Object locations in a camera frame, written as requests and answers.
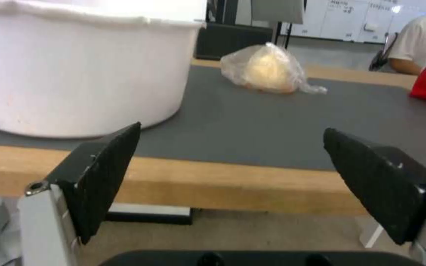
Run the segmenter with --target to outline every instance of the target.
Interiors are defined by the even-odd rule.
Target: whiteboard
[[[303,24],[293,24],[291,35],[382,43],[387,32],[400,32],[424,14],[426,0],[308,0]],[[287,27],[283,23],[281,34]]]

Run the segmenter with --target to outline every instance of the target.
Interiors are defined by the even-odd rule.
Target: white bin
[[[0,130],[100,136],[180,107],[206,0],[0,0]]]

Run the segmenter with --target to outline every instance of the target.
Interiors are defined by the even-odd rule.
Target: person's arm
[[[397,37],[389,52],[389,65],[397,73],[418,75],[422,68],[414,62],[416,49],[422,38],[422,27],[412,21],[407,24]]]
[[[389,58],[389,65],[401,74],[419,75],[422,71],[422,68],[412,60]]]

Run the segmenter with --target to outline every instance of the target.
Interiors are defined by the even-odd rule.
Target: white t-shirt
[[[426,15],[412,20],[402,29],[389,58],[411,60],[422,68],[426,66]]]

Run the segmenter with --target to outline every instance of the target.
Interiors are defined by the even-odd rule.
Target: bread in plastic bag
[[[297,59],[281,47],[268,42],[254,45],[221,58],[221,73],[234,84],[274,93],[325,94],[322,86],[311,86]]]

